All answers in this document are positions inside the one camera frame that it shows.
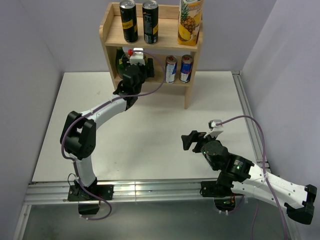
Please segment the green glass bottle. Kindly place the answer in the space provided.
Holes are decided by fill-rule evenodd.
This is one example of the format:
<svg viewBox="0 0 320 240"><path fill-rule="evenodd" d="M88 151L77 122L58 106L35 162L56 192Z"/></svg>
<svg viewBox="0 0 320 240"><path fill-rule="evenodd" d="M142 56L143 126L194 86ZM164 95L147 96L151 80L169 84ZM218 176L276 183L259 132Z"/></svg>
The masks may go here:
<svg viewBox="0 0 320 240"><path fill-rule="evenodd" d="M122 79L123 74L125 73L126 67L130 65L130 62L121 46L117 47L116 49L115 64L116 64L117 73L119 77Z"/></svg>

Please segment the pineapple juice carton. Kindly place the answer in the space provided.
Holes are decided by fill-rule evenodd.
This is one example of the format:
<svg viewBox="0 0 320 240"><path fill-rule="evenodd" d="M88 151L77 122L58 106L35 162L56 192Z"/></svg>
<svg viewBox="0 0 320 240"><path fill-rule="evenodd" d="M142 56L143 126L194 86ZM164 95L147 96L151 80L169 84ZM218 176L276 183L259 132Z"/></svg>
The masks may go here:
<svg viewBox="0 0 320 240"><path fill-rule="evenodd" d="M178 44L195 46L202 21L203 0L181 0L178 16Z"/></svg>

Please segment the aluminium side rail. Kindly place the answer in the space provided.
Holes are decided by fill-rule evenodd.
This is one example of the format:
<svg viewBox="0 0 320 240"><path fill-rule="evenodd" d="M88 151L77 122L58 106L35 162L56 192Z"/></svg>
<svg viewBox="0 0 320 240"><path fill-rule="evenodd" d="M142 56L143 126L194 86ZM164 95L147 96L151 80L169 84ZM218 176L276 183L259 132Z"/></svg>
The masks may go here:
<svg viewBox="0 0 320 240"><path fill-rule="evenodd" d="M241 72L240 71L232 71L231 72L233 80L234 80L234 84L237 90L237 94L239 97L239 101L242 107L242 112L244 115L250 116L250 117L254 117L250 104L249 104L249 100L247 98L245 89L244 89L244 85L241 79ZM266 170L271 173L271 169L270 169L270 165L269 162L267 160L267 158L265 158L265 160L263 161L263 144L262 144L262 136L261 136L261 132L259 130L259 128L257 127L257 124L249 119L249 118L245 118L245 123L246 123L246 127L249 133L249 137L250 137L250 141L251 141L251 145L254 151L254 155L255 155L255 159L257 161L257 164L260 167L263 167L263 163L265 164L265 168ZM300 233L298 231L297 225L296 223L290 219L287 214L286 211L283 210L283 220L286 223L286 228L287 228L287 236L289 240L300 240L301 236Z"/></svg>

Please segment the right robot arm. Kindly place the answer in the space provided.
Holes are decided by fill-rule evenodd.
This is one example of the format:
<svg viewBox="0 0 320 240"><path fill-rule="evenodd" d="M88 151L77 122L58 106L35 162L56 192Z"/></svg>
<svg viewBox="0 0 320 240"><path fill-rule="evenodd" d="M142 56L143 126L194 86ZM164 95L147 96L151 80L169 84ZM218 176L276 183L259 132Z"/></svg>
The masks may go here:
<svg viewBox="0 0 320 240"><path fill-rule="evenodd" d="M193 130L181 136L183 149L201 153L213 171L218 171L217 180L201 182L203 197L224 198L232 194L258 199L286 212L288 217L300 224L310 225L314 216L317 188L294 184L272 173L264 172L252 161L230 153L215 136Z"/></svg>

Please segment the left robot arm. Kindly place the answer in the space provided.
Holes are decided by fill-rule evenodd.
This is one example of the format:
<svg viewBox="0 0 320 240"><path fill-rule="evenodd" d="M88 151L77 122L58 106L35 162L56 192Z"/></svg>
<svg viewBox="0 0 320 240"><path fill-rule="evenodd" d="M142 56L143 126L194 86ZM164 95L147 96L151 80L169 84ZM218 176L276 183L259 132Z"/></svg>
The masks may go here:
<svg viewBox="0 0 320 240"><path fill-rule="evenodd" d="M126 66L110 100L87 111L72 111L67 115L60 137L61 151L64 158L72 160L75 169L71 194L83 201L102 196L92 165L97 130L112 117L131 108L141 95L145 80L155 76L153 59L145 61L145 64Z"/></svg>

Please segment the aluminium front rail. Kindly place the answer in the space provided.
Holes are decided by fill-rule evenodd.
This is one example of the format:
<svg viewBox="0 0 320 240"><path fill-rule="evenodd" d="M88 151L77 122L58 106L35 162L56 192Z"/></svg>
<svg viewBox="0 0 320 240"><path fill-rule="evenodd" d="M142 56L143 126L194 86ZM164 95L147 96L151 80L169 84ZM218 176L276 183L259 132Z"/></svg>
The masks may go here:
<svg viewBox="0 0 320 240"><path fill-rule="evenodd" d="M174 179L147 181L101 181L99 185L113 185L113 196L108 202L159 202L203 200L200 195L204 179ZM24 205L69 204L69 184L67 182L45 182L30 184L27 188Z"/></svg>

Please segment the dark grey can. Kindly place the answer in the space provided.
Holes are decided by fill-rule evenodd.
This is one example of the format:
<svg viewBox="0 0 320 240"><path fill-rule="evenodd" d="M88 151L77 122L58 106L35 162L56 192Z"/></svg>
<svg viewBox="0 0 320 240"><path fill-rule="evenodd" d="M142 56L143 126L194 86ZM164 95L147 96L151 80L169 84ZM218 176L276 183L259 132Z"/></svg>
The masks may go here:
<svg viewBox="0 0 320 240"><path fill-rule="evenodd" d="M155 0L142 4L143 34L147 44L155 44L159 38L159 6Z"/></svg>

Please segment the blue silver can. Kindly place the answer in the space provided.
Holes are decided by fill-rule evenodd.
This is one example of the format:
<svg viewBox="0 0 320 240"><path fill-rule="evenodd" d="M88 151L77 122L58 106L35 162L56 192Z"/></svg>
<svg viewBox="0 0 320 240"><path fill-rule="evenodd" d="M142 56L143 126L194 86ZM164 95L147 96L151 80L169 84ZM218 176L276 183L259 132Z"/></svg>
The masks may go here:
<svg viewBox="0 0 320 240"><path fill-rule="evenodd" d="M182 83L188 83L191 78L191 72L193 67L193 57L185 54L181 58L181 67L179 79Z"/></svg>
<svg viewBox="0 0 320 240"><path fill-rule="evenodd" d="M168 55L165 60L165 80L166 83L172 84L175 81L178 60L174 55Z"/></svg>

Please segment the wooden two-tier shelf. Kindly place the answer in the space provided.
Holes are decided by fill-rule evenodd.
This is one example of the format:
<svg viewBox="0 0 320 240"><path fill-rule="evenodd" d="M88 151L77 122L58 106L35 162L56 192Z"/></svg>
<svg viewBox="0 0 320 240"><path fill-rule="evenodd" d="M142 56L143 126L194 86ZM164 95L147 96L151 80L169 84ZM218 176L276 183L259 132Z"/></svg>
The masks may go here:
<svg viewBox="0 0 320 240"><path fill-rule="evenodd" d="M155 0L111 2L99 26L99 38L113 85L122 80L124 64L131 50L157 51L159 62L137 57L131 64L154 65L149 83L185 87L184 107L188 108L203 43L203 3L182 0L179 5Z"/></svg>

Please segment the black yellow tall can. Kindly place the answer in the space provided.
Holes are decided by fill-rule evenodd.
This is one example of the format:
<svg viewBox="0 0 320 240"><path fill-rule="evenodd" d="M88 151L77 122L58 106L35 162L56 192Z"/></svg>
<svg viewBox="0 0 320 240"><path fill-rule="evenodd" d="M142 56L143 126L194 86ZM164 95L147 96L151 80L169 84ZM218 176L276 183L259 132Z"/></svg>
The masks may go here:
<svg viewBox="0 0 320 240"><path fill-rule="evenodd" d="M119 10L124 39L128 43L134 43L139 38L136 3L133 0L122 0Z"/></svg>

